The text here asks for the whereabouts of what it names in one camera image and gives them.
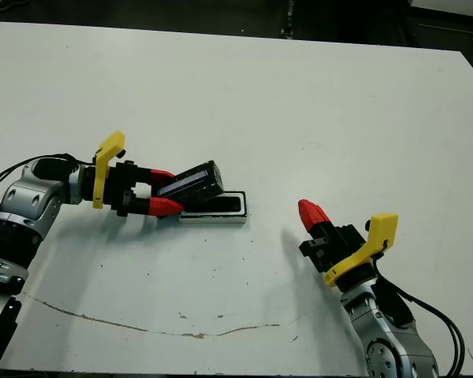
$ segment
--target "dark floor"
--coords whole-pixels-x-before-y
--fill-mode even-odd
[[[473,66],[473,17],[406,0],[30,0],[0,21],[458,50]]]

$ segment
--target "black cable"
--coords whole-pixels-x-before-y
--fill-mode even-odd
[[[452,367],[450,368],[449,372],[447,373],[446,377],[447,378],[457,378],[460,374],[460,370],[463,368],[464,364],[464,355],[465,355],[465,345],[464,345],[464,339],[463,336],[460,333],[459,328],[454,324],[453,321],[451,321],[446,315],[444,315],[441,311],[438,309],[435,309],[433,306],[428,305],[427,303],[421,301],[420,299],[410,295],[400,287],[396,286],[394,283],[390,282],[387,280],[378,270],[377,266],[377,260],[383,256],[383,251],[379,254],[376,254],[373,256],[373,268],[375,270],[375,273],[377,274],[377,277],[388,284],[393,290],[396,291],[397,294],[399,294],[402,298],[407,299],[409,302],[414,302],[415,304],[421,306],[423,309],[426,311],[429,311],[436,317],[439,317],[447,326],[447,328],[450,331],[450,335],[452,336],[452,340],[454,343],[454,361],[452,364]]]
[[[42,159],[42,158],[58,158],[58,159],[64,159],[64,160],[66,160],[66,161],[71,161],[71,162],[73,162],[73,163],[82,164],[82,165],[94,165],[94,163],[87,163],[87,162],[85,162],[85,161],[77,160],[77,159],[74,158],[74,156],[72,156],[72,155],[70,155],[70,154],[40,155],[40,156],[31,157],[31,158],[29,158],[29,159],[23,160],[22,162],[17,163],[17,164],[13,165],[12,167],[9,167],[8,169],[6,169],[6,170],[4,170],[4,171],[1,171],[1,172],[0,172],[0,183],[1,183],[8,175],[10,175],[12,172],[14,172],[16,169],[18,169],[18,168],[21,167],[22,165],[25,165],[25,164],[29,163],[30,161],[34,161],[34,160]]]

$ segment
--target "yellow plastic mount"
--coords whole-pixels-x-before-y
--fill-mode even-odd
[[[368,241],[354,254],[340,261],[326,273],[324,280],[328,286],[334,287],[336,280],[356,266],[368,262],[372,263],[371,256],[382,251],[385,241],[387,241],[385,250],[393,246],[394,237],[396,236],[397,218],[398,216],[396,214],[389,213],[373,215],[370,221]]]
[[[93,208],[95,209],[103,208],[103,190],[105,179],[109,174],[109,161],[124,148],[125,135],[122,132],[114,132],[100,144],[100,148],[96,151],[95,186],[93,187]]]

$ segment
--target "black box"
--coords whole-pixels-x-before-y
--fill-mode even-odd
[[[198,205],[223,192],[219,168],[210,160],[172,177],[161,187],[154,187],[152,197],[168,198],[185,207]]]

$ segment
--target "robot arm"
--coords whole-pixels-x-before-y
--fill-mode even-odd
[[[28,267],[62,205],[86,200],[95,208],[110,205],[121,217],[129,213],[162,217],[224,191],[213,161],[176,176],[138,167],[132,161],[109,167],[111,158],[124,155],[123,143],[124,136],[116,132],[100,146],[93,163],[58,154],[23,161],[0,173],[1,182],[24,165],[21,178],[0,200],[0,359],[16,330],[21,308],[13,296],[21,293]],[[151,185],[150,198],[135,195],[137,182]]]
[[[382,275],[377,260],[394,242],[397,216],[379,214],[367,224],[368,240],[351,224],[335,227],[316,204],[299,202],[300,217],[313,240],[300,245],[324,280],[342,292],[341,304],[350,316],[363,345],[368,375],[373,378],[438,378],[438,364],[417,333],[415,319],[403,298],[417,302],[456,329],[461,345],[448,376],[459,374],[464,362],[462,335],[450,319],[433,307],[408,295]]]

